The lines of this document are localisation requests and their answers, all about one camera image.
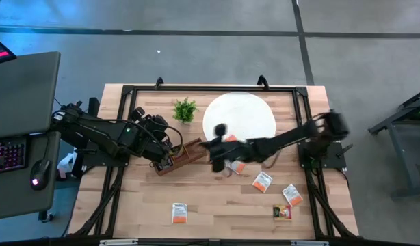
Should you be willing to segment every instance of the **potted plant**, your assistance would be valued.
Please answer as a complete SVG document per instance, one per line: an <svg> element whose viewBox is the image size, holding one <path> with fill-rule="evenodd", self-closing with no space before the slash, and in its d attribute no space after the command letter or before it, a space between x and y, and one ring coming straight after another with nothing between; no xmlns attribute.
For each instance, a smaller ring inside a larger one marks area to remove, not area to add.
<svg viewBox="0 0 420 246"><path fill-rule="evenodd" d="M194 119L194 112L196 108L196 102L188 101L189 98L184 99L183 102L177 100L174 108L174 119L180 121L183 124L190 123Z"/></svg>

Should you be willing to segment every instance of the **white circular board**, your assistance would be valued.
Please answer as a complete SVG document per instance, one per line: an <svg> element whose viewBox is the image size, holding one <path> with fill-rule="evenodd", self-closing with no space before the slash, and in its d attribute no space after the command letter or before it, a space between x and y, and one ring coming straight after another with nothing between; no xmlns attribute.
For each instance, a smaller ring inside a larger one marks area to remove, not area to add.
<svg viewBox="0 0 420 246"><path fill-rule="evenodd" d="M270 106L262 98L247 92L230 92L210 103L202 121L207 141L216 138L214 128L221 123L227 125L227 135L234 135L237 140L276 134L276 120Z"/></svg>

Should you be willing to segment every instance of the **gray floor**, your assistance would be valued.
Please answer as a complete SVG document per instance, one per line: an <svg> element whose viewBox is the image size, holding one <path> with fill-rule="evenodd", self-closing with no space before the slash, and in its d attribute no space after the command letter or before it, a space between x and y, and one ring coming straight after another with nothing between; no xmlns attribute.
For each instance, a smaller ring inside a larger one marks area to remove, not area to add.
<svg viewBox="0 0 420 246"><path fill-rule="evenodd" d="M420 33L420 0L299 0L305 31ZM0 27L296 31L290 0L2 0ZM306 85L297 37L102 36L0 33L17 55L60 51L56 97L62 103L100 97L105 83ZM344 113L350 193L361 236L420 243L420 197L392 201L406 186L386 133L367 128L420 91L420 39L307 38L316 85ZM57 236L28 215L0 220L0 241ZM2 228L18 226L19 234Z"/></svg>

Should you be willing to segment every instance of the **wooden table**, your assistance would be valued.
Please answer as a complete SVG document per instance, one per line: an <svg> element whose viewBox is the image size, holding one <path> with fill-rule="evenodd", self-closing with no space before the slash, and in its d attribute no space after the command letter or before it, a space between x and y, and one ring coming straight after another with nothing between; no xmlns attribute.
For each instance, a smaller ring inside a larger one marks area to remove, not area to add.
<svg viewBox="0 0 420 246"><path fill-rule="evenodd" d="M107 84L103 92L100 118L117 117L122 84ZM325 87L308 86L312 115L329 110ZM209 103L225 92L138 92L136 106L149 114L162 115L170 126L179 129L184 142L197 137L205 139L202 118ZM253 92L270 107L276 119L276 134L296 127L296 117L290 93ZM174 103L186 96L195 100L199 111L191 125L172 118ZM130 99L125 105L125 113ZM172 142L179 138L168 130ZM105 168L96 167L81 181L69 232L75 232L89 218L99 203ZM265 194L251 184L262 170L259 164L248 164L241 175L225 178L211 172L202 158L165 176L158 176L146 159L131 157L125 169L118 206L115 237L136 238L314 238L306 178L298 162L295 146L283 149L275 166L264 169L273 181ZM341 173L325 169L324 178L331 207L348 229L358 234L347 183ZM273 204L287 204L281 191L294 184L304 201L292 208L292 221L274 221ZM188 205L186 224L171 224L172 203ZM326 231L324 213L318 205L321 228ZM103 230L107 226L106 209Z"/></svg>

